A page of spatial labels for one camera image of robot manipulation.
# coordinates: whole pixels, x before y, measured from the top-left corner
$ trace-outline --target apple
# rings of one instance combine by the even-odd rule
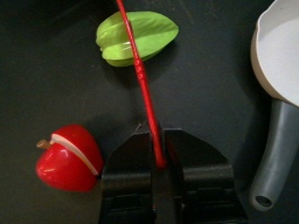
[[[41,181],[61,190],[89,191],[97,182],[104,160],[85,128],[72,124],[57,129],[51,134],[51,141],[41,140],[37,147],[47,149],[36,164]]]

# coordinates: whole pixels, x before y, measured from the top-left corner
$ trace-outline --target dark table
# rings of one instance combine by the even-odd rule
[[[145,62],[160,123],[212,144],[233,166],[250,224],[299,223],[299,161],[275,208],[248,204],[267,143],[271,98],[250,64],[255,23],[272,0],[127,0],[129,11],[163,13],[180,27]],[[88,193],[49,188],[35,174],[36,142],[83,124],[103,155],[128,139],[145,110],[132,67],[113,68],[95,44],[111,1],[0,1],[0,223],[97,223],[99,184]]]

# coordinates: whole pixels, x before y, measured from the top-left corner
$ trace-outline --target red stick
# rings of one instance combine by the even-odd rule
[[[139,53],[136,50],[135,35],[133,35],[131,24],[127,19],[127,10],[125,10],[123,0],[116,0],[116,3],[117,3],[117,8],[120,10],[121,18],[124,20],[125,32],[127,32],[128,40],[132,47],[132,53],[135,57],[135,74],[136,74],[136,78],[139,81],[139,85],[140,85],[143,97],[144,97],[144,107],[145,107],[147,119],[149,123],[149,130],[151,130],[152,139],[153,139],[155,162],[156,162],[157,168],[164,168],[165,161],[164,161],[161,140],[160,140],[160,134],[159,134],[159,127],[157,127],[157,122],[155,119],[155,108],[153,108],[151,92],[149,92],[149,88],[147,84],[145,66],[144,66],[144,62],[141,61],[139,57]]]

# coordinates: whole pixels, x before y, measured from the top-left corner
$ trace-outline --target apple slice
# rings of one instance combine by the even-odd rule
[[[104,160],[100,155],[97,143],[85,130],[77,124],[71,124],[57,129],[51,134],[51,144],[64,145],[81,159],[93,175],[99,175],[103,170]]]

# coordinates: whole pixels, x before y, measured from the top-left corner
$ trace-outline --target gray handle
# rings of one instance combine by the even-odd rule
[[[299,108],[274,99],[266,153],[250,190],[250,202],[267,211],[276,203],[299,148]]]

